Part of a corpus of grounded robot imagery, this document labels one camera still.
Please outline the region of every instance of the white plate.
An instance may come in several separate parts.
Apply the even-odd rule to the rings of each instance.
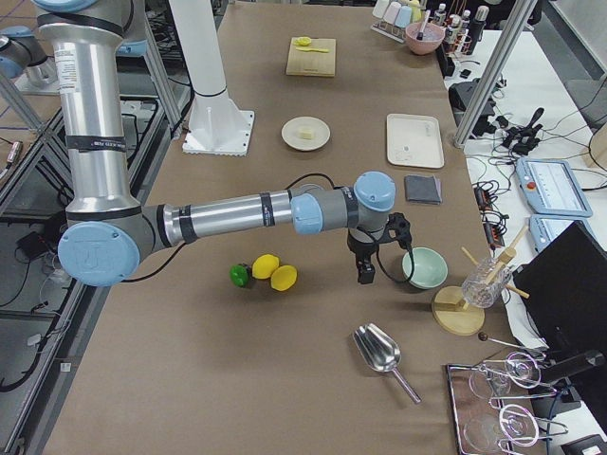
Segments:
[[[314,132],[312,139],[299,137],[300,128],[310,128]],[[295,150],[309,152],[320,149],[331,137],[331,132],[326,123],[314,117],[295,117],[283,126],[283,140]]]
[[[387,129],[388,161],[392,164],[432,169],[445,165],[436,118],[390,114]]]

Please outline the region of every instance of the yellow cutting board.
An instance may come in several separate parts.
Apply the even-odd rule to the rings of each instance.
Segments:
[[[324,47],[327,53],[302,52],[295,49],[295,40],[291,38],[286,61],[287,76],[321,76],[335,77],[336,41],[333,38],[313,38],[308,47]]]

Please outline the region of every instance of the white desk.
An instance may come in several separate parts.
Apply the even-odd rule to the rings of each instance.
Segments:
[[[464,80],[459,77],[462,69],[469,69],[472,72],[467,81],[480,77],[499,36],[499,31],[485,31],[483,41],[476,47],[474,54],[460,59],[461,62],[456,62],[453,76],[445,79],[446,85],[449,86],[456,82],[463,82]],[[496,112],[498,115],[499,113],[506,115],[508,120],[513,123],[527,124],[535,110],[538,107],[543,107],[544,113],[540,118],[540,123],[545,129],[551,129],[559,120],[578,110],[562,85],[557,73],[543,54],[540,45],[530,32],[522,33],[519,38],[503,70],[503,78],[507,81],[507,85],[503,90],[504,97],[496,100]],[[582,116],[576,112],[574,115],[564,119],[551,133],[555,135],[567,135],[585,124]],[[580,144],[587,144],[591,135],[591,131],[587,127],[584,127],[569,136],[569,138]],[[468,160],[470,180],[474,183],[478,180],[495,179],[501,185],[506,186],[507,181],[497,172],[494,166],[488,164],[486,158],[486,155],[490,155],[494,147],[492,136],[485,135],[484,137],[479,140],[469,140],[466,143],[465,154],[470,158],[475,156],[474,159]],[[544,135],[545,139],[549,139],[550,137],[548,134]],[[579,144],[556,137],[546,142],[541,142],[529,156],[537,158],[565,158],[586,151],[587,149]],[[575,156],[567,161],[574,170],[589,169],[581,156]],[[594,173],[575,171],[575,175],[583,188],[595,187],[605,181],[604,178]],[[528,223],[528,217],[533,213],[519,188],[519,181],[516,175],[512,176],[511,181],[512,190],[500,195],[497,200],[497,207],[500,212],[507,213],[510,216],[509,220],[507,220],[506,244],[514,238],[523,225]],[[607,225],[604,223],[604,220],[607,217],[607,193],[605,191],[591,191],[585,193],[585,195],[594,212],[594,215],[588,220],[589,224],[598,242],[605,248],[607,247]],[[517,257],[513,261],[516,265],[528,263],[536,256],[537,252],[534,249],[533,240],[529,234],[518,244],[517,252]],[[527,325],[526,313],[523,303],[518,296],[512,296],[512,301],[508,304],[507,310],[514,336],[528,346],[538,345],[538,340],[525,328]],[[580,409],[560,414],[557,420],[569,426],[569,433],[555,438],[552,445],[554,451],[551,450],[551,453],[562,453],[557,446],[589,434],[600,434],[604,440],[607,440],[607,437],[583,403]]]

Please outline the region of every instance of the metal ladle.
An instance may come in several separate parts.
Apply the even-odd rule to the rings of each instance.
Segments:
[[[397,368],[400,361],[400,348],[374,323],[361,325],[352,334],[362,357],[367,365],[379,373],[392,373],[400,386],[409,394],[415,404],[421,403],[421,398]]]

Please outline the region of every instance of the scoop handle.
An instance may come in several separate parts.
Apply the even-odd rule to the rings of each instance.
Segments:
[[[392,373],[394,374],[394,376],[396,376],[398,384],[400,384],[400,386],[405,390],[405,392],[411,397],[413,402],[417,405],[421,403],[421,398],[417,393],[415,393],[414,389],[409,385],[407,379],[403,377],[398,368],[394,368],[392,370]]]

